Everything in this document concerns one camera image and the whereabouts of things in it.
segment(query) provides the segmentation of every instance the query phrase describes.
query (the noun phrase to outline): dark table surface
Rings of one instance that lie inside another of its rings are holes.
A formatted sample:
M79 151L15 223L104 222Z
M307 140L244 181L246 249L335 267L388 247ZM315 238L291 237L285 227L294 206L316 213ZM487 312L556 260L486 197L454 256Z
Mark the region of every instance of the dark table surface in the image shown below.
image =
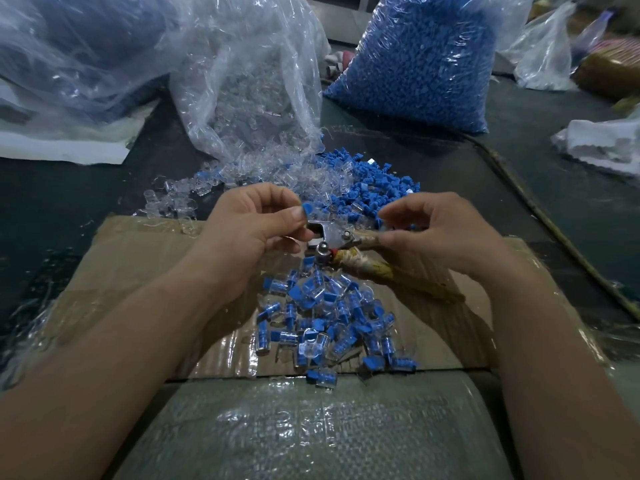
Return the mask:
M516 95L498 92L490 95L489 105L507 104ZM505 124L492 121L490 107L488 113L491 135L500 135ZM398 174L410 175L425 190L458 192L500 233L527 241L588 325L606 328L632 322L531 215L473 143L438 128L347 111L328 100L322 125L328 149L344 146L351 153L391 163ZM521 146L531 145L524 135L520 138ZM64 288L109 213L133 214L144 204L142 192L158 175L188 177L206 158L190 144L173 104L164 96L123 165L0 159L0 337L6 339L24 325L38 299L53 298ZM219 194L201 199L199 219L206 218Z

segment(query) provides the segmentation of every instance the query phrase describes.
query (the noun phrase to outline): person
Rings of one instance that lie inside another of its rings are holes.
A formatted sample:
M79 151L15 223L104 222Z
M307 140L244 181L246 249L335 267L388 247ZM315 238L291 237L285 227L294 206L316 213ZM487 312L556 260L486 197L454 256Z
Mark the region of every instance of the person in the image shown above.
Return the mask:
M526 478L637 478L638 425L544 277L453 193L410 194L379 216L425 229L382 233L382 245L466 273L488 293ZM266 251L299 251L296 240L312 238L306 223L287 189L224 193L178 265L0 398L0 478L100 478L215 311L240 296Z

